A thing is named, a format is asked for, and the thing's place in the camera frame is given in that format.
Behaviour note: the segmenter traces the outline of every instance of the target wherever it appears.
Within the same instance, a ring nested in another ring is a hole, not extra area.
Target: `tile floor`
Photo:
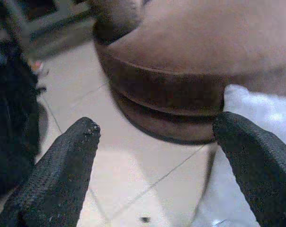
[[[114,103],[93,42],[45,63],[40,78],[42,154],[77,119],[101,126],[78,227],[187,227],[203,193],[215,144],[178,145],[135,128]],[[0,200],[0,211],[5,198]],[[143,223],[141,217],[149,217]]]

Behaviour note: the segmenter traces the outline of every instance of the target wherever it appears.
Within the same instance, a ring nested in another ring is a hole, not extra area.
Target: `brown leather ottoman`
[[[137,7],[141,23],[115,42],[98,36],[100,20],[94,32],[116,100],[141,128],[210,141],[226,85],[286,96],[286,0],[151,0]]]

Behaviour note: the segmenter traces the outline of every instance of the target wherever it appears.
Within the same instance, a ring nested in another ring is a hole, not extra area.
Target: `black textured pad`
[[[213,129],[259,224],[286,226],[286,145],[231,112],[220,114]]]
[[[76,227],[99,137],[89,118],[59,136],[6,202],[0,227]]]

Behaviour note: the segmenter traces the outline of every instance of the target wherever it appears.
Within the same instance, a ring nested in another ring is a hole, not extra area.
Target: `black bag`
[[[0,42],[0,195],[31,173],[39,151],[37,76],[13,43]]]

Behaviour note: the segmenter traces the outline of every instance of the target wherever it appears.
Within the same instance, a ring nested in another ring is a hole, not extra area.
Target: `white cloth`
[[[229,85],[224,93],[224,111],[250,119],[286,144],[286,97],[253,93],[242,86]],[[222,227],[259,227],[236,183],[228,159],[219,148],[191,226],[212,227],[224,220],[229,220],[230,224],[223,222]]]

